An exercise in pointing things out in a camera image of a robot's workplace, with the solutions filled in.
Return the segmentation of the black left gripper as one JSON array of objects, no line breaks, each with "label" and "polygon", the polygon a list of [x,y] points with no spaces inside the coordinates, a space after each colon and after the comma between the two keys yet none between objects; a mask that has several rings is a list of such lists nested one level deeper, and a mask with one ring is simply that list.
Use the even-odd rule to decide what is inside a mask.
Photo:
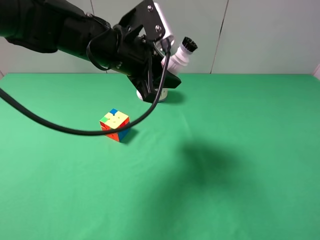
[{"label": "black left gripper", "polygon": [[[99,44],[99,63],[103,67],[126,75],[142,100],[153,103],[160,86],[163,67],[160,63],[152,64],[151,80],[154,91],[151,91],[149,74],[144,74],[144,71],[148,68],[149,53],[155,51],[154,42],[148,40],[145,34],[126,40],[128,33],[127,29],[119,24],[108,31],[108,35]],[[181,82],[178,76],[167,70],[163,87],[175,89]]]}]

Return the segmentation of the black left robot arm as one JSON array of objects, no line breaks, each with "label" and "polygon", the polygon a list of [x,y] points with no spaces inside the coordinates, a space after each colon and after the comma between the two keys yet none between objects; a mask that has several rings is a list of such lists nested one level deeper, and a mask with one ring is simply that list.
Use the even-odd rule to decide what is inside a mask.
[{"label": "black left robot arm", "polygon": [[156,45],[165,40],[165,34],[152,0],[141,1],[116,25],[66,0],[0,3],[0,35],[9,43],[43,54],[62,51],[104,72],[124,74],[149,103],[159,86],[174,89],[181,84],[171,72],[162,79],[163,57]]}]

